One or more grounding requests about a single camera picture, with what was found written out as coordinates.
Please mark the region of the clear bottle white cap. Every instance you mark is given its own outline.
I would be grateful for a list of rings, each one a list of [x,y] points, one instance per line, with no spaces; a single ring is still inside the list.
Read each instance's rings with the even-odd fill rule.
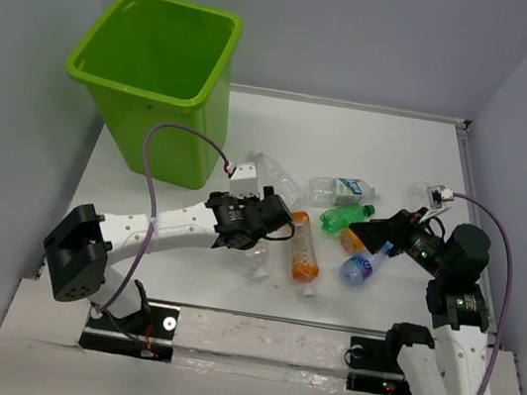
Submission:
[[[244,251],[247,277],[252,281],[265,280],[269,276],[268,259],[269,248],[265,240]]]

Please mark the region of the clear crushed bottle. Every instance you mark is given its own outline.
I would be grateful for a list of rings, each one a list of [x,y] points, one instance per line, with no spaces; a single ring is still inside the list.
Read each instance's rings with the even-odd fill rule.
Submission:
[[[262,186],[271,186],[291,212],[301,211],[306,204],[306,195],[280,163],[263,152],[255,153],[253,162]]]

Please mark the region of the clear bottle blue cap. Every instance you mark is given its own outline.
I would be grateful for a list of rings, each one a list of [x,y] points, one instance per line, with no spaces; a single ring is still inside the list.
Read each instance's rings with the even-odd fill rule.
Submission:
[[[428,182],[416,181],[406,188],[405,207],[408,211],[418,211],[422,207],[429,206],[427,189],[430,187]]]

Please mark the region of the tall orange capped bottle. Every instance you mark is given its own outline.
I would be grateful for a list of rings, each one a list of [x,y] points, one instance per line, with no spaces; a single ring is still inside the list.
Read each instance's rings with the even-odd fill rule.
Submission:
[[[314,281],[319,274],[310,216],[305,211],[292,213],[294,235],[290,239],[290,275],[302,297],[315,295]]]

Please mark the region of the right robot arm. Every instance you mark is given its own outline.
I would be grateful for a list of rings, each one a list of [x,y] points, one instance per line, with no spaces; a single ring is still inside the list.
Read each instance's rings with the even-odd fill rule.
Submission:
[[[402,371],[411,395],[492,395],[498,352],[487,347],[488,309],[477,283],[491,242],[471,224],[456,226],[447,239],[438,237],[423,221],[425,214],[401,210],[349,226],[373,254],[407,254],[431,275],[425,297],[432,326],[394,324],[380,345],[380,360]]]

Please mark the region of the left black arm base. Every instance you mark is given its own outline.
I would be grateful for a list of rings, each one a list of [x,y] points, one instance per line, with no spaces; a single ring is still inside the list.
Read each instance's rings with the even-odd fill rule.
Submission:
[[[137,279],[134,283],[141,299],[140,310],[122,319],[108,312],[98,318],[88,317],[79,345],[87,350],[170,362],[179,309],[151,304],[143,283]]]

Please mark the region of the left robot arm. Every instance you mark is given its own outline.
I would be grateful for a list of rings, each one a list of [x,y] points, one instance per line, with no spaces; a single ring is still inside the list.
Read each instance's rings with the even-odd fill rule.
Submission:
[[[130,269],[148,253],[181,248],[248,250],[295,228],[289,209],[270,186],[263,197],[212,192],[208,199],[157,214],[100,214],[92,204],[72,209],[44,240],[52,295],[58,303],[84,300],[123,331],[152,318],[143,282]]]

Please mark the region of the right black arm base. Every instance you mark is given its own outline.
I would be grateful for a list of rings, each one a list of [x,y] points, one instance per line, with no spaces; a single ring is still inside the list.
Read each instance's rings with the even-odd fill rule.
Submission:
[[[412,323],[396,323],[384,337],[351,337],[343,358],[350,369],[347,388],[374,395],[412,395],[397,357],[402,347],[415,345],[435,347],[430,331]]]

